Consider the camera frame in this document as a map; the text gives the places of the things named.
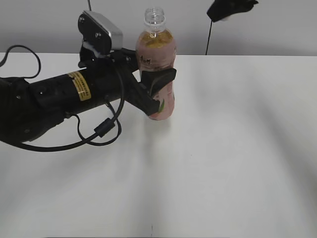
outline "black wire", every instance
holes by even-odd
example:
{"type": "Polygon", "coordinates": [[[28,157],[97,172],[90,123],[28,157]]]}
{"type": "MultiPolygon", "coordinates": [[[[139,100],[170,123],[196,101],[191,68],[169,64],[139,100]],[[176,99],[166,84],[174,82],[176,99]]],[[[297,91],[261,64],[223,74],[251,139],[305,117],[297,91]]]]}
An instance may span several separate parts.
{"type": "Polygon", "coordinates": [[[209,29],[209,35],[208,35],[208,43],[207,43],[206,55],[208,54],[208,49],[209,49],[211,29],[212,29],[212,21],[210,22],[210,29],[209,29]]]}
{"type": "Polygon", "coordinates": [[[31,52],[36,57],[38,64],[39,64],[39,70],[34,76],[32,76],[32,77],[19,77],[19,78],[26,78],[26,79],[36,78],[40,74],[41,69],[42,69],[41,60],[40,60],[39,56],[33,50],[31,50],[30,48],[23,46],[23,45],[14,45],[14,46],[11,46],[9,49],[7,49],[5,52],[3,60],[0,62],[0,67],[2,67],[5,64],[5,62],[8,58],[8,55],[13,48],[25,48],[25,49],[27,49],[29,52],[31,52]]]}
{"type": "Polygon", "coordinates": [[[91,4],[90,4],[90,0],[88,0],[88,8],[89,8],[89,11],[91,11],[91,4]]]}
{"type": "MultiPolygon", "coordinates": [[[[125,67],[121,66],[121,65],[119,65],[118,68],[123,70],[123,71],[125,70],[125,67]]],[[[116,75],[118,76],[118,79],[119,79],[119,83],[120,83],[120,87],[121,87],[121,95],[120,95],[121,98],[120,98],[120,104],[119,104],[119,107],[117,109],[117,112],[115,113],[115,115],[111,119],[110,123],[114,123],[119,118],[119,116],[120,116],[120,114],[122,112],[123,106],[124,106],[124,102],[125,102],[125,89],[124,89],[123,78],[122,78],[121,73],[118,70],[118,68],[115,66],[114,67],[114,71],[115,71],[115,73],[116,73],[116,75]]]]}
{"type": "Polygon", "coordinates": [[[33,146],[33,145],[27,145],[27,144],[23,144],[20,142],[13,142],[13,141],[8,141],[8,140],[3,140],[1,139],[1,141],[3,141],[4,143],[23,149],[23,150],[28,150],[28,151],[34,151],[34,152],[59,152],[59,151],[65,151],[65,150],[71,150],[71,149],[75,149],[79,146],[82,146],[84,144],[87,144],[87,142],[90,142],[94,139],[96,139],[98,137],[98,134],[95,133],[92,136],[88,137],[85,140],[82,140],[80,142],[71,144],[71,145],[64,145],[64,146],[58,146],[58,147],[38,147],[38,146],[33,146]]]}
{"type": "MultiPolygon", "coordinates": [[[[106,105],[107,105],[108,108],[111,110],[111,112],[113,113],[113,115],[115,115],[115,110],[114,110],[113,106],[111,105],[111,103],[108,102],[106,105]]],[[[83,137],[83,135],[82,135],[81,132],[80,132],[80,118],[79,118],[78,115],[74,115],[74,117],[76,117],[77,120],[78,120],[77,133],[78,133],[79,137],[80,137],[82,140],[84,140],[85,138],[83,137]]],[[[118,125],[118,134],[117,134],[117,136],[116,136],[114,139],[112,139],[112,140],[110,140],[110,141],[108,141],[108,142],[104,142],[104,143],[96,143],[96,142],[92,142],[92,141],[91,141],[91,142],[88,142],[87,144],[93,145],[93,146],[106,146],[106,145],[110,145],[110,144],[114,143],[114,142],[119,138],[119,136],[120,136],[121,133],[122,133],[121,123],[119,122],[118,119],[116,120],[116,122],[117,122],[117,125],[118,125]]]]}

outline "pink drink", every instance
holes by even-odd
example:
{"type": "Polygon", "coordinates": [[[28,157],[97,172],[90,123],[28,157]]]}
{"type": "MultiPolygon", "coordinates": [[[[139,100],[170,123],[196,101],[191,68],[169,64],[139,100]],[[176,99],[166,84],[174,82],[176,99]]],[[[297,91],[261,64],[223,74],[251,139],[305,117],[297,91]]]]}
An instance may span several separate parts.
{"type": "MultiPolygon", "coordinates": [[[[165,28],[164,12],[160,8],[146,11],[146,26],[136,47],[137,59],[142,71],[160,71],[173,68],[176,58],[176,42],[169,30],[165,28]]],[[[169,118],[174,111],[175,97],[173,83],[169,83],[153,97],[160,101],[159,112],[151,115],[154,120],[169,118]]]]}

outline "tabletop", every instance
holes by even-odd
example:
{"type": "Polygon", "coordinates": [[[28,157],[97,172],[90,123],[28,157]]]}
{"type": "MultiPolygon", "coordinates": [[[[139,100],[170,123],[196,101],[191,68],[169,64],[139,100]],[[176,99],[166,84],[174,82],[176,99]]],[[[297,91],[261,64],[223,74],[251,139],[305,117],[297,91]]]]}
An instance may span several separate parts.
{"type": "MultiPolygon", "coordinates": [[[[39,55],[38,80],[77,70],[78,55],[39,55]]],[[[127,103],[108,147],[0,143],[0,237],[317,237],[317,58],[178,56],[175,68],[172,117],[127,103]]],[[[0,76],[36,70],[13,53],[0,76]]],[[[110,112],[80,116],[87,136],[110,112]]],[[[76,123],[32,144],[77,142],[76,123]]]]}

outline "warning sticker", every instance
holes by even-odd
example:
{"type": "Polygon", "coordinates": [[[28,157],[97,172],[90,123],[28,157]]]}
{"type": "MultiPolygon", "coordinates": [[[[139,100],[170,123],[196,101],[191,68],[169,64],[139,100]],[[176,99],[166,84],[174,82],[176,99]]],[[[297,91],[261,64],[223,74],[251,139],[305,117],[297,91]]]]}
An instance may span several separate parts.
{"type": "Polygon", "coordinates": [[[69,73],[68,76],[73,79],[80,100],[83,102],[91,99],[90,89],[83,75],[80,72],[73,72],[69,73]]]}

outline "black object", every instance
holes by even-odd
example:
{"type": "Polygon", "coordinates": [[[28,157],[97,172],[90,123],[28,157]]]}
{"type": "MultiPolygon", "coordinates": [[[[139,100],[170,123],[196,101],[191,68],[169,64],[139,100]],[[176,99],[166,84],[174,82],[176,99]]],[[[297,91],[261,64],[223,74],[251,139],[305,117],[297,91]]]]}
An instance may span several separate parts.
{"type": "Polygon", "coordinates": [[[205,55],[208,55],[208,49],[209,49],[209,43],[210,43],[210,37],[211,37],[211,30],[212,30],[212,21],[210,21],[210,28],[209,28],[208,41],[207,41],[207,47],[206,47],[205,55]]]}
{"type": "MultiPolygon", "coordinates": [[[[159,111],[160,102],[152,98],[153,92],[162,89],[176,77],[175,69],[146,74],[143,72],[141,82],[133,76],[139,69],[135,51],[119,48],[122,40],[119,31],[113,24],[107,24],[102,15],[98,21],[81,15],[79,30],[83,34],[83,45],[80,51],[79,67],[82,70],[46,80],[28,83],[27,77],[0,78],[0,141],[9,145],[37,152],[57,152],[79,147],[84,144],[104,146],[114,142],[121,134],[118,117],[124,101],[142,110],[150,116],[159,111]],[[116,41],[112,42],[106,27],[113,30],[116,41]],[[120,99],[115,112],[110,102],[120,99]],[[112,119],[105,119],[95,128],[95,133],[84,138],[79,131],[80,120],[77,114],[92,108],[107,105],[113,113],[112,119]],[[64,119],[78,118],[78,134],[82,141],[59,147],[36,147],[23,144],[33,141],[49,129],[61,124],[64,119]],[[103,137],[118,124],[116,138],[105,143],[94,143],[95,138],[103,137]]],[[[0,67],[5,63],[12,46],[8,49],[0,67]]],[[[41,62],[38,56],[39,74],[41,62]]]]}
{"type": "Polygon", "coordinates": [[[215,0],[207,15],[217,22],[236,13],[248,12],[258,3],[256,0],[215,0]]]}

